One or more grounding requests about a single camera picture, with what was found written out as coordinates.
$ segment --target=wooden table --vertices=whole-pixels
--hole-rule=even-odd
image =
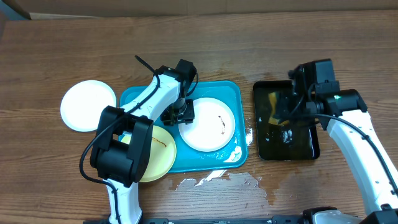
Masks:
[[[101,80],[119,98],[146,85],[153,67],[192,61],[201,81],[232,80],[242,92],[249,157],[219,179],[211,171],[169,174],[140,185],[146,217],[247,218],[334,206],[364,216],[358,186],[336,144],[318,129],[315,161],[264,162],[257,155],[253,83],[332,58],[342,89],[357,89],[398,165],[398,11],[309,12],[76,21],[7,22],[0,45],[0,222],[81,223],[107,217],[103,185],[78,161],[93,133],[68,129],[65,92]],[[88,162],[89,175],[96,171]]]

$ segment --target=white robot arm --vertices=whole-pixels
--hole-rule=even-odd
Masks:
[[[135,110],[132,113],[133,115],[138,117],[146,116],[149,119],[156,121],[168,106],[178,100],[180,93],[180,82],[167,75],[159,75],[159,80],[159,89],[138,110]],[[122,105],[121,108],[123,108],[125,111],[129,111],[131,108],[135,107],[137,103],[141,102],[142,99],[154,91],[156,84],[157,79],[154,77],[150,85],[136,99],[126,105]],[[105,181],[112,183],[118,189],[118,207],[122,224],[138,224],[142,216],[142,210],[139,206],[138,183],[133,182],[130,187],[125,187],[122,183],[112,179]],[[108,190],[109,203],[111,206],[109,222],[111,224],[118,224],[112,189],[108,186],[106,188]]]
[[[369,113],[361,110],[345,111],[339,118],[357,126],[370,137],[386,162],[395,182],[398,182],[398,171],[377,138]],[[366,214],[380,211],[381,205],[384,204],[398,208],[398,197],[379,162],[379,158],[369,143],[359,133],[334,119],[329,121],[327,130],[330,137],[335,140],[341,149],[358,183]]]
[[[188,92],[197,76],[193,64],[180,60],[175,69],[163,66],[153,70],[138,59],[153,71],[154,78],[130,103],[103,110],[97,129],[97,136],[101,135],[101,138],[93,143],[90,158],[91,166],[106,182],[111,206],[108,223],[111,224],[140,222],[138,182],[149,162],[154,121],[160,117],[165,125],[171,126],[191,123],[195,116],[193,101],[185,99],[193,91]],[[113,139],[114,134],[130,135],[130,144]]]

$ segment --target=dirty white plate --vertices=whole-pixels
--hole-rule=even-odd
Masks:
[[[202,152],[212,152],[227,145],[235,132],[231,109],[214,98],[194,100],[193,108],[193,123],[178,126],[182,139],[191,148]]]
[[[61,102],[63,122],[75,131],[94,131],[107,106],[116,106],[116,95],[107,84],[87,80],[71,87]]]

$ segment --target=yellow object in container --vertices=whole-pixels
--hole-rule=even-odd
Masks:
[[[122,138],[123,143],[130,143],[130,136]],[[163,177],[173,166],[177,147],[174,138],[165,129],[154,126],[147,170],[140,182],[150,182]]]
[[[271,104],[271,107],[272,107],[272,111],[271,111],[271,115],[269,116],[268,123],[273,124],[273,125],[280,125],[280,126],[288,125],[289,121],[284,121],[284,122],[278,124],[279,120],[274,118],[275,111],[276,111],[276,103],[278,101],[278,99],[276,97],[276,92],[268,94],[268,99],[269,99],[269,103]]]

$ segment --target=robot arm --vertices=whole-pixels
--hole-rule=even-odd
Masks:
[[[159,75],[160,88],[155,94],[149,98],[138,110],[132,114],[141,117],[146,116],[147,118],[155,121],[168,106],[178,100],[180,93],[181,83],[175,78],[168,75]],[[122,105],[125,111],[129,111],[140,103],[145,97],[147,97],[152,91],[154,91],[157,84],[157,79],[154,77],[150,85],[134,100],[126,105]]]
[[[393,211],[398,208],[398,192],[394,187],[398,182],[398,171],[377,138],[368,107],[359,93],[356,90],[340,90],[330,59],[299,65],[289,72],[289,78],[293,80],[294,97],[283,101],[284,97],[280,96],[282,102],[277,105],[279,116],[290,116],[292,119],[295,116],[297,119],[317,117],[322,128],[329,132],[345,156],[361,191],[366,214],[371,217],[377,212],[392,212],[392,218],[398,220]],[[301,105],[302,100],[299,101],[299,98],[304,98],[305,104]],[[300,107],[298,114],[290,110],[295,105]],[[353,127],[338,119],[351,123]],[[359,132],[363,132],[367,138],[363,138]],[[368,138],[377,149],[370,145]],[[335,219],[336,214],[333,217],[328,215],[331,213],[314,214],[313,223],[352,221],[352,218],[340,218],[338,221]]]
[[[119,223],[114,194],[118,199],[121,223],[139,223],[142,210],[139,207],[138,182],[149,162],[153,123],[159,116],[165,125],[193,122],[193,101],[185,97],[196,74],[193,64],[185,60],[181,60],[176,69],[162,66],[155,70],[157,77],[154,76],[151,84],[136,99],[121,108],[108,106],[103,110],[97,135],[112,122],[123,118],[94,143],[90,158],[98,176],[117,189],[113,192],[106,186],[111,206],[108,223]],[[137,110],[126,114],[138,104],[141,105]],[[114,134],[130,135],[130,144],[113,139]]]
[[[339,118],[359,127],[371,138],[397,182],[398,171],[377,138],[369,113],[364,113],[361,110],[345,111]],[[361,191],[366,214],[382,210],[381,205],[385,204],[389,204],[392,208],[398,208],[398,197],[369,143],[356,131],[334,119],[329,121],[327,130],[341,149],[354,175]]]

